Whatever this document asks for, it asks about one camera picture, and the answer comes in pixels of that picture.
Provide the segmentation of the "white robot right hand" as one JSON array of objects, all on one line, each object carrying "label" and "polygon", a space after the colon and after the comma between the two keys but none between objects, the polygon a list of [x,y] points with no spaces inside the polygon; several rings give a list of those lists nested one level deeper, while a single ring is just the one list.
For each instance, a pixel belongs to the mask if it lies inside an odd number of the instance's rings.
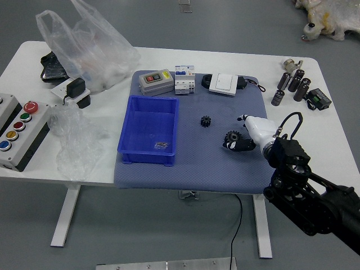
[{"label": "white robot right hand", "polygon": [[223,147],[234,152],[244,152],[259,146],[261,153],[265,155],[275,142],[277,127],[274,121],[246,114],[237,120],[244,121],[250,138],[243,138],[239,132],[231,130],[225,135]]}]

